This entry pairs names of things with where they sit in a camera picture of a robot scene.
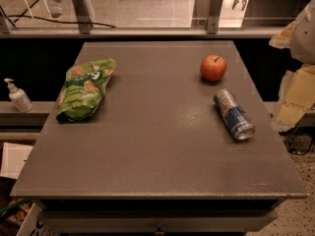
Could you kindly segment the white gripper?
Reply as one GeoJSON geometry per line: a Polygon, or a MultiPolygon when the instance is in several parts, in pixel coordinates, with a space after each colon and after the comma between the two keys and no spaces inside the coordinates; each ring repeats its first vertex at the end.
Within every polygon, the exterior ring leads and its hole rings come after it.
{"type": "Polygon", "coordinates": [[[315,104],[315,0],[311,0],[289,23],[274,35],[269,45],[290,48],[291,57],[302,62],[296,72],[286,71],[279,89],[279,100],[273,111],[272,128],[286,132],[293,128],[315,104]]]}

